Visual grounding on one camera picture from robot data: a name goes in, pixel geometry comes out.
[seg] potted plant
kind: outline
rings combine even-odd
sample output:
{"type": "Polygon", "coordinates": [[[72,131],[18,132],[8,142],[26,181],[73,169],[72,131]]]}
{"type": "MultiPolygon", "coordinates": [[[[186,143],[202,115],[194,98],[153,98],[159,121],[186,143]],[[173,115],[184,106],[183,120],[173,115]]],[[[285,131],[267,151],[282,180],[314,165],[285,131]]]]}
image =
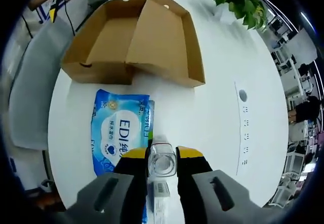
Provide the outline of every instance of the potted plant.
{"type": "Polygon", "coordinates": [[[261,28],[266,22],[266,10],[260,0],[214,0],[216,6],[228,3],[229,11],[236,19],[243,18],[243,25],[250,28],[261,28]]]}

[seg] open cardboard box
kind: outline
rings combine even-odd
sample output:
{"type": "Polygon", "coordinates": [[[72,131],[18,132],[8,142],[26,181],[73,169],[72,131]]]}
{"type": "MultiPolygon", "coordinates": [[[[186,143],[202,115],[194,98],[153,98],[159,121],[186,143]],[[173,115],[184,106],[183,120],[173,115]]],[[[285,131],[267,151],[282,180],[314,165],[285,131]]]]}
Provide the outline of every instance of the open cardboard box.
{"type": "Polygon", "coordinates": [[[131,84],[135,69],[184,86],[205,83],[191,16],[173,0],[111,0],[76,35],[63,70],[84,83],[131,84]]]}

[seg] person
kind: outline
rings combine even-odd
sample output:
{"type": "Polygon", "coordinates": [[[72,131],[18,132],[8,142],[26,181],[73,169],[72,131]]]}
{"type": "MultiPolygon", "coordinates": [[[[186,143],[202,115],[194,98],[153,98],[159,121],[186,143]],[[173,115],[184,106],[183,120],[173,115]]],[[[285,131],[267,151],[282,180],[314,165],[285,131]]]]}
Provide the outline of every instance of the person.
{"type": "Polygon", "coordinates": [[[307,101],[297,105],[295,109],[288,112],[289,122],[302,122],[311,120],[316,122],[319,115],[321,101],[315,96],[309,96],[307,101]]]}

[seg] barcode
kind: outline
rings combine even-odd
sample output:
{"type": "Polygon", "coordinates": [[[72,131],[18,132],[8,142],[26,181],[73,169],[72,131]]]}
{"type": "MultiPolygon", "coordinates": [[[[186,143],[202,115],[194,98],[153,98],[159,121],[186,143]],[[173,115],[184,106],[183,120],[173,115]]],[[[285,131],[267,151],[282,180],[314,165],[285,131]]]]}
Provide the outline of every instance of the barcode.
{"type": "Polygon", "coordinates": [[[163,193],[163,185],[162,184],[157,184],[157,189],[159,193],[163,193]]]}

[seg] round table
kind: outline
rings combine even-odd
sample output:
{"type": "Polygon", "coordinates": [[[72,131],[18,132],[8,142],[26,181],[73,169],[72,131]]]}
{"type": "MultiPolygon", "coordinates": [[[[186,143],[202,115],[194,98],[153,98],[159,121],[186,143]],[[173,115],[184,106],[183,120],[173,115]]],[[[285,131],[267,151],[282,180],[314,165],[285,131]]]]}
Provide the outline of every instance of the round table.
{"type": "MultiPolygon", "coordinates": [[[[245,186],[259,206],[274,194],[285,164],[288,116],[280,77],[265,43],[256,30],[217,21],[213,0],[175,1],[191,13],[205,85],[185,88],[144,73],[137,74],[131,86],[80,84],[60,71],[48,143],[54,180],[66,207],[96,177],[90,126],[100,88],[150,95],[155,100],[155,135],[165,134],[174,147],[201,151],[213,170],[220,169],[245,186]]],[[[177,180],[171,179],[169,216],[177,217],[168,223],[179,223],[183,212],[177,180]]]]}

